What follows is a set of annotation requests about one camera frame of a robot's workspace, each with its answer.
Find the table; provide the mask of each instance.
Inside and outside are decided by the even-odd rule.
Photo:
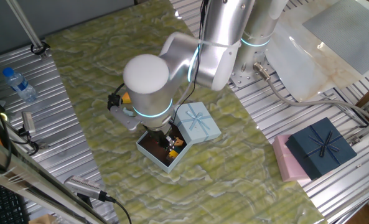
[[[169,1],[152,0],[47,37],[108,193],[134,223],[323,222],[297,182],[281,181],[273,148],[227,86],[199,86],[190,97],[205,103],[222,135],[194,145],[170,174],[136,149],[143,129],[128,133],[109,114],[107,95],[128,60],[157,55],[177,30],[189,33],[174,13]]]

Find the open gift box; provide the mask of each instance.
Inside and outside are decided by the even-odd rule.
[[[193,144],[215,139],[220,134],[217,124],[203,103],[187,103],[178,108],[170,133],[170,136],[184,141],[180,148],[175,146],[177,155],[173,161],[168,159],[170,152],[158,146],[148,132],[141,136],[136,145],[140,152],[169,173]]]

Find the black cable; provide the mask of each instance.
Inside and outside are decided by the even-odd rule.
[[[33,156],[35,154],[37,154],[37,152],[39,151],[39,145],[36,142],[30,142],[29,143],[33,148],[35,148],[35,151],[33,153],[30,153],[29,156]]]
[[[108,95],[108,102],[107,102],[108,110],[110,110],[112,106],[119,107],[119,105],[122,103],[121,96],[117,95],[117,93],[122,89],[123,86],[124,86],[124,83],[122,83],[119,87],[117,87],[117,89],[113,93]]]
[[[43,54],[47,49],[49,49],[50,48],[50,45],[49,44],[46,44],[45,42],[43,42],[42,41],[42,45],[43,45],[43,47],[42,47],[42,50],[40,50],[40,51],[38,51],[38,52],[34,52],[34,45],[32,44],[31,45],[31,47],[30,47],[30,51],[32,52],[32,53],[34,53],[34,54],[36,54],[36,55],[41,55],[41,54]]]
[[[16,144],[22,144],[22,145],[29,144],[32,148],[35,149],[32,153],[29,154],[29,156],[33,156],[39,151],[39,145],[36,142],[33,142],[33,141],[30,140],[31,136],[28,136],[27,138],[28,138],[28,140],[26,142],[19,142],[19,141],[15,141],[15,140],[11,140],[11,141],[16,143]]]
[[[27,190],[31,192],[32,194],[42,198],[43,200],[48,201],[50,204],[52,204],[55,207],[58,207],[59,209],[63,211],[67,211],[67,213],[69,213],[73,217],[77,217],[78,219],[80,219],[81,222],[86,223],[86,224],[91,224],[85,217],[81,217],[80,215],[76,214],[74,211],[62,205],[60,202],[56,201],[54,198],[51,198],[50,196],[48,196],[47,194],[45,194],[43,191],[39,190],[38,188],[32,185],[29,185],[29,184],[27,184],[27,187],[28,187]]]
[[[26,142],[19,142],[19,141],[15,141],[15,140],[11,140],[11,141],[16,143],[16,144],[29,144],[30,143],[30,136],[28,136],[27,138],[28,138],[28,140]]]
[[[116,95],[122,89],[123,86],[124,86],[124,83],[122,83],[119,87],[117,87],[117,89],[114,92],[114,95]]]
[[[208,6],[208,2],[209,0],[203,0],[201,3],[201,20],[199,23],[199,32],[198,32],[198,37],[199,39],[202,39],[201,35],[202,35],[202,29],[203,29],[203,23],[205,21],[205,16],[206,16],[206,11],[207,11],[207,6]],[[183,102],[180,103],[180,105],[177,107],[175,113],[174,113],[174,117],[173,117],[173,123],[174,120],[176,119],[177,116],[177,111],[179,110],[179,108],[184,104],[184,102],[186,100],[188,100],[188,98],[190,98],[191,94],[194,92],[195,90],[195,84],[197,82],[197,75],[198,75],[198,71],[199,71],[199,64],[201,63],[201,58],[200,58],[200,53],[201,53],[201,44],[198,45],[198,54],[197,54],[197,69],[195,71],[195,76],[194,76],[194,87],[192,88],[191,93],[183,100]],[[169,132],[171,131],[172,126],[170,126],[169,130],[166,132],[166,134],[168,135]]]
[[[111,196],[106,197],[106,200],[109,201],[109,202],[113,202],[113,203],[117,204],[119,207],[121,207],[122,210],[126,213],[126,216],[128,217],[129,223],[132,224],[132,220],[130,219],[130,215],[129,215],[128,211],[126,211],[126,209],[123,207],[123,205],[121,205],[115,198],[113,198]]]
[[[5,135],[5,138],[4,138],[4,141],[3,141],[3,146],[9,151],[8,154],[7,154],[7,161],[6,161],[6,165],[4,166],[4,170],[0,169],[0,173],[5,173],[5,172],[8,171],[8,168],[10,166],[12,152],[11,152],[11,142],[10,142],[9,132],[7,130],[7,126],[6,126],[6,123],[4,121],[4,118],[1,115],[1,112],[0,112],[0,120],[2,122],[4,135]]]

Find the robotic arm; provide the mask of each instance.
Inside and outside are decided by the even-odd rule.
[[[241,68],[244,63],[250,64],[253,68],[254,63],[260,63],[264,54],[255,57],[254,50],[264,52],[266,46],[259,42],[268,42],[286,2],[210,0],[199,39],[175,32],[159,56],[138,55],[128,62],[123,80],[138,115],[126,116],[118,106],[110,108],[112,115],[131,131],[141,123],[160,146],[172,149],[174,138],[169,136],[169,120],[174,112],[172,97],[180,84],[196,82],[219,91],[227,84],[235,64]],[[243,53],[238,58],[240,47]]]

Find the pink box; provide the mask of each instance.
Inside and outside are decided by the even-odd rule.
[[[273,142],[274,153],[276,154],[279,171],[284,182],[293,180],[309,179],[301,165],[292,155],[285,142],[290,134],[276,136]]]

